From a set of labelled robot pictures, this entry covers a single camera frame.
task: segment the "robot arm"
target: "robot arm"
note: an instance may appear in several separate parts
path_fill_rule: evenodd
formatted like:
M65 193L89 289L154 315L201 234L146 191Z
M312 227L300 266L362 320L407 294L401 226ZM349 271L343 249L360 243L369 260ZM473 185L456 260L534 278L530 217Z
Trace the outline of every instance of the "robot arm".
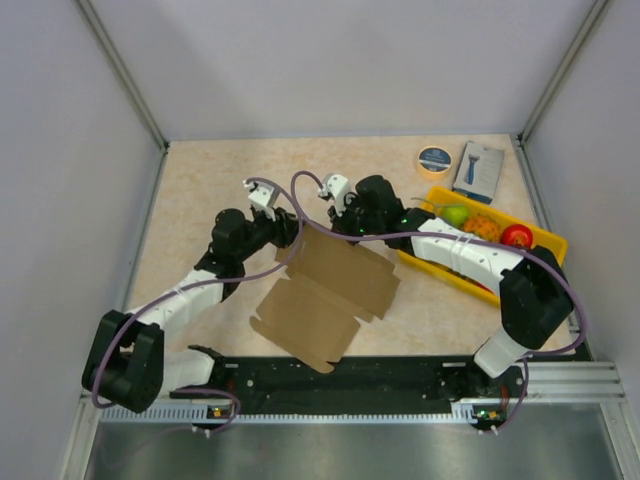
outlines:
M334 178L344 177L329 175L323 183L328 184ZM332 198L326 191L326 187L321 188L318 196ZM514 252L471 244L468 240L474 238L472 235L432 213L420 208L405 209L391 184L380 175L361 180L355 192L341 191L341 195L342 211L329 209L335 232L350 236L433 232L457 237L450 240L410 236L385 243L422 260L444 265L500 296L502 326L474 355L476 365L491 378L501 375L526 352L540 349L573 310L562 287L538 264ZM530 253L562 275L549 250L537 246Z
M201 347L165 352L165 343L201 312L226 300L240 283L240 280L213 283L215 280L243 278L243 262L247 258L267 243L288 247L298 233L297 219L273 206L278 192L255 183L245 187L250 192L253 221L236 209L217 215L211 243L193 270L163 294L169 298L145 311L127 330L102 376L98 387L102 397L139 413L158 395L209 381L215 352ZM112 310L102 318L82 375L83 387L93 388L109 344L138 310L125 313Z

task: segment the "metal plate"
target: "metal plate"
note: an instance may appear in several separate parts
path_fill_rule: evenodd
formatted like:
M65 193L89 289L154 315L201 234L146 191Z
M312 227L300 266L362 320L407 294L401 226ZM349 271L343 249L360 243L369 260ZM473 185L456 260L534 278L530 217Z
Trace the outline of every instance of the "metal plate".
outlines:
M102 424L117 461L166 425ZM92 453L87 480L621 479L597 405L527 405L498 437L461 425L239 425L171 433L117 470Z

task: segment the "cable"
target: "cable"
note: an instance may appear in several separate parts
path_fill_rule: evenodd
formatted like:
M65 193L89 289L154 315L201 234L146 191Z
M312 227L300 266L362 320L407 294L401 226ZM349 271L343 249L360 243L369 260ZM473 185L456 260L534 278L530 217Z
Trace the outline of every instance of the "cable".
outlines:
M280 187L278 187L278 189L280 193L282 193L282 195L287 200L289 200L289 202L291 202L291 205L293 205L293 208L295 209L296 207L295 207L295 204L293 203L293 198L291 197L291 195L289 195L288 192L286 192L284 189ZM298 215L298 234L296 235L296 238L293 242L291 251L289 252L287 257L275 267L272 267L262 273L248 275L246 277L216 278L214 280L204 280L201 282L195 282L189 285L185 285L184 287L181 288L181 290L185 292L193 288L204 287L206 285L214 285L216 283L249 282L251 280L258 280L260 278L264 278L268 275L271 275L272 273L286 266L297 253L302 240L303 226L304 226L304 223L303 223L302 217ZM96 371L96 377L93 380L93 385L91 388L91 403L93 403L93 405L96 408L103 409L103 408L109 408L113 406L113 403L100 402L98 389L99 389L99 385L102 383L102 376L104 375L104 372L107 368L107 363L109 363L109 359L111 358L111 355L113 355L113 352L115 351L115 349L118 347L118 344L122 340L122 337L125 335L125 333L127 333L127 330L131 327L131 325L133 325L133 323L138 318L140 318L142 315L144 315L145 313L147 313L149 310L156 307L157 305L161 304L162 302L174 297L175 295L177 295L177 292L175 290L170 290L169 292L166 292L165 294L159 296L155 300L152 300L151 302L147 303L144 307L142 307L140 310L138 310L133 315L131 315L131 317L129 317L129 319L122 325L122 328L120 328L120 330L118 330L118 332L114 335L113 340L111 340L111 343L109 344L109 346L107 347L107 350L104 353L104 357L102 357L102 360L100 361L100 365L98 366L98 370Z
M222 390L215 390L213 388L181 388L179 390L176 390L176 392L195 393L195 394L202 394L202 395L218 395L221 397L228 398L233 402L233 405L234 405L233 413L229 416L227 421L221 424L218 428L210 430L210 432L214 435L221 433L227 428L229 428L231 426L231 423L237 418L238 415L240 415L240 410L242 405L240 404L240 400L238 399L238 397L236 397L232 393L225 392ZM182 432L187 430L193 431L193 428L194 427L192 427L191 425L178 425L178 426L173 426L173 427L160 430L158 433L153 434L151 437L149 437L148 439L146 439L145 441L137 445L133 450L131 450L129 453L127 453L124 457L120 458L116 462L110 462L109 460L107 460L106 452L105 452L106 449L103 441L104 439L100 438L99 440L100 446L98 447L100 452L100 459L102 460L102 463L105 465L105 467L107 467L109 470L116 470L120 468L123 464L131 460L133 456L140 453L141 450L144 450L159 438L174 432Z
M370 241L374 241L374 240L391 240L391 239L395 239L395 238L405 238L405 237L431 237L431 238L444 238L444 239L447 239L447 240L458 240L458 236L456 236L456 235L450 235L450 234L447 234L447 233L436 233L436 232L387 233L387 234L383 234L383 235L370 235L370 236L367 236L367 237L355 237L355 236L351 236L351 235L343 235L341 233L332 232L328 228L326 228L326 227L320 225L319 223L314 222L313 220L311 220L304 213L304 211L302 210L302 206L298 202L298 198L297 198L297 195L296 195L296 181L301 176L310 177L319 186L322 186L322 182L320 181L320 179L316 175L314 175L313 173L308 172L306 170L301 170L299 172L296 172L293 175L293 177L291 178L291 197L293 199L294 208L296 209L296 212L298 213L298 215L303 218L303 220L306 220L307 223L309 223L309 225L311 225L316 230L319 230L322 233L325 233L326 235L329 235L329 236L334 237L334 238L339 238L341 240L351 241L351 242L370 242ZM278 188L281 191L284 191L277 184L275 184L273 182L270 182L268 180L266 182L268 182L271 186L274 186L275 188ZM575 348L577 348L578 346L580 346L584 342L584 339L585 339L586 334L587 334L587 328L588 328L588 325L589 325L588 321L587 321L587 315L586 315L584 306L582 305L582 302L580 302L580 299L578 298L578 295L576 294L575 290L573 290L573 288L571 288L571 286L562 277L562 275L560 275L558 272L556 272L548 263L546 263L545 261L539 259L538 257L536 257L535 255L531 254L530 252L527 252L526 250L521 250L521 249L516 248L516 247L510 247L508 245L503 245L502 243L486 242L484 240L479 240L479 239L475 239L475 238L469 240L469 243L472 243L474 245L490 246L490 247L497 248L497 249L500 249L500 250L505 250L507 252L516 253L516 254L526 258L527 260L532 261L536 265L538 265L541 268L543 268L549 275L551 275L553 277L553 279L556 280L560 284L560 286L563 288L563 290L567 293L567 295L571 299L571 302L573 303L573 306L574 306L575 311L576 311L576 317L578 319L578 323L580 325L580 333L578 334L576 339L573 342L571 342L571 344L567 345L566 347L558 348L556 350L549 350L549 351L546 351L546 352L531 351L530 353L532 355L537 355L537 356L559 355L561 353L566 353L566 352L569 352L571 350L574 350Z
M491 430L486 430L486 432L492 431L496 435L502 432L505 428L507 428L507 425L509 425L509 423L513 421L518 411L520 411L520 407L522 407L522 402L524 402L524 399L527 396L527 388L529 388L529 363L527 362L526 358L522 359L522 368L524 370L524 374L522 375L523 377L522 390L520 391L520 396L518 397L518 401L513 407L513 410L511 410L511 413L509 414L509 416L507 416L507 419L504 421L504 423L502 423L502 425L500 425L499 427L492 428Z

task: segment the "product box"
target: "product box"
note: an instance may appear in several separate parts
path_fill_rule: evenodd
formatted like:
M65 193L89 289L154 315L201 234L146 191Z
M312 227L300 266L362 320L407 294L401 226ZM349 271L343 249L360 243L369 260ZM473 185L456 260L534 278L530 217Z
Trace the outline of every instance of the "product box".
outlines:
M489 205L493 200L504 161L504 150L467 142L452 190Z

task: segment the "cardboard box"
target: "cardboard box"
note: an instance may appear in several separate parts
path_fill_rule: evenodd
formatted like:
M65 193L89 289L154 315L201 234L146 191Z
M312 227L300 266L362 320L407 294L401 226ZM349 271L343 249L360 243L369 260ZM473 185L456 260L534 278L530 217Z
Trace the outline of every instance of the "cardboard box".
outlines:
M504 150L467 142L452 190L489 205L496 193L503 161Z
M278 251L276 260L288 252ZM300 251L251 317L252 328L320 373L333 371L360 323L384 318L400 280L394 264L305 227Z

